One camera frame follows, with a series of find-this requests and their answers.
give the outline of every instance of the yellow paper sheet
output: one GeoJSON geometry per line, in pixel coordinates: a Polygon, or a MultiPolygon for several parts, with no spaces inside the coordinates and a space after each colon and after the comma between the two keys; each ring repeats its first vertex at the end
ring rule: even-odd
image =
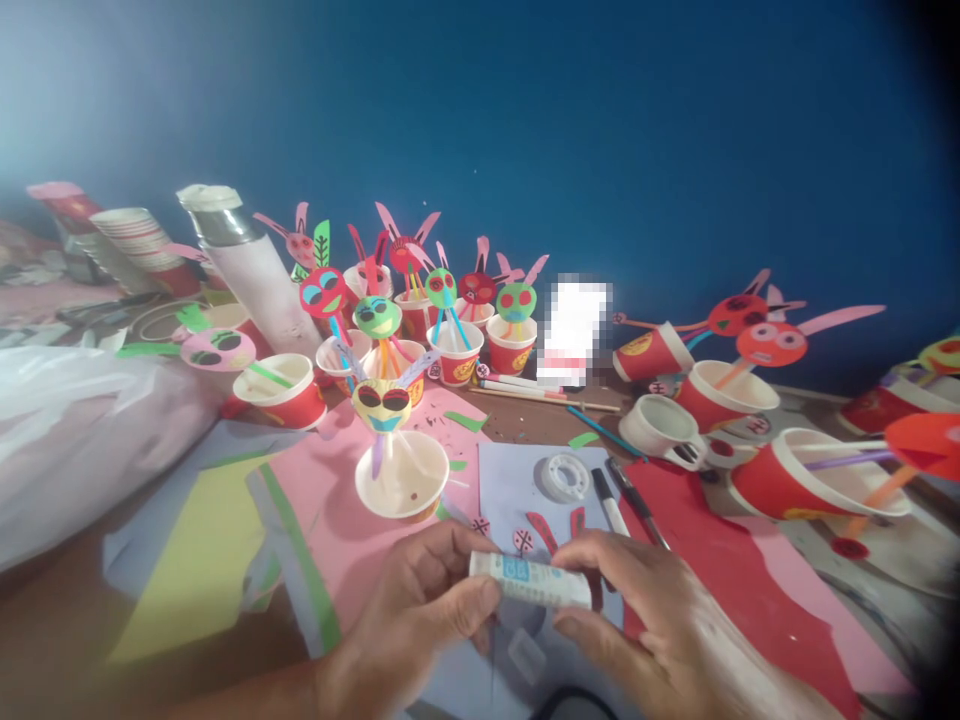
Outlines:
{"type": "Polygon", "coordinates": [[[126,662],[227,630],[265,530],[246,477],[275,455],[200,473],[108,662],[126,662]]]}

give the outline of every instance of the blue wall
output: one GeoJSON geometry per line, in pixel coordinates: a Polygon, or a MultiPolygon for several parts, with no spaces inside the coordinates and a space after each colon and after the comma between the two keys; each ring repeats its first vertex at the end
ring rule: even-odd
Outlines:
{"type": "Polygon", "coordinates": [[[795,322],[890,306],[764,373],[855,391],[960,308],[941,91],[879,7],[15,0],[0,215],[49,232],[22,188],[65,179],[186,239],[174,191],[227,183],[284,223],[310,201],[346,264],[346,223],[372,245],[380,200],[403,229],[441,210],[455,271],[487,234],[514,265],[550,251],[548,276],[597,273],[619,309],[681,323],[770,266],[810,301],[795,322]]]}

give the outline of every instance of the thermos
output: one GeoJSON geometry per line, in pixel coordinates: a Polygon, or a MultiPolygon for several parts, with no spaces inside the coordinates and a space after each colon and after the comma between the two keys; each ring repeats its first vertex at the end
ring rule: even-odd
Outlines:
{"type": "Polygon", "coordinates": [[[201,249],[273,351],[313,358],[320,333],[300,305],[297,286],[270,238],[254,229],[243,213],[237,191],[224,185],[191,185],[177,198],[193,220],[201,249]]]}

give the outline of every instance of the white plastic bag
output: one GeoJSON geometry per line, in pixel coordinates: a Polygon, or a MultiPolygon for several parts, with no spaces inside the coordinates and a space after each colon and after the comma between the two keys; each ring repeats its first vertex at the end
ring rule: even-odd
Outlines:
{"type": "Polygon", "coordinates": [[[0,571],[172,465],[219,401],[188,368],[90,348],[0,350],[0,571]]]}

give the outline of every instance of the table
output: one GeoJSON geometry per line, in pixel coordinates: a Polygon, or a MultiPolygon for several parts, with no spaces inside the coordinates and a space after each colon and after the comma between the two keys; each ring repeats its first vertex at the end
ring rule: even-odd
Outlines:
{"type": "MultiPolygon", "coordinates": [[[[484,432],[494,442],[565,445],[589,430],[565,407],[469,392],[464,396],[490,414],[484,432]]],[[[628,389],[614,378],[586,388],[580,398],[625,409],[633,402],[628,389]]],[[[804,402],[785,400],[784,412],[796,414],[797,424],[804,422],[805,409],[804,402]]],[[[616,416],[589,415],[616,431],[616,416]]],[[[611,454],[632,460],[616,444],[604,441],[604,445],[611,454]]],[[[142,713],[306,659],[281,587],[265,613],[243,615],[229,632],[129,665],[103,665],[134,602],[104,582],[102,539],[124,525],[162,480],[59,548],[0,576],[0,716],[104,718],[142,713]]],[[[815,567],[829,568],[873,598],[919,638],[925,657],[933,657],[948,603],[905,588],[876,571],[850,570],[844,564],[852,564],[839,562],[810,523],[781,527],[815,567]]],[[[882,633],[871,622],[865,625],[899,662],[882,633]]],[[[422,712],[415,708],[413,714],[423,717],[422,712]]]]}

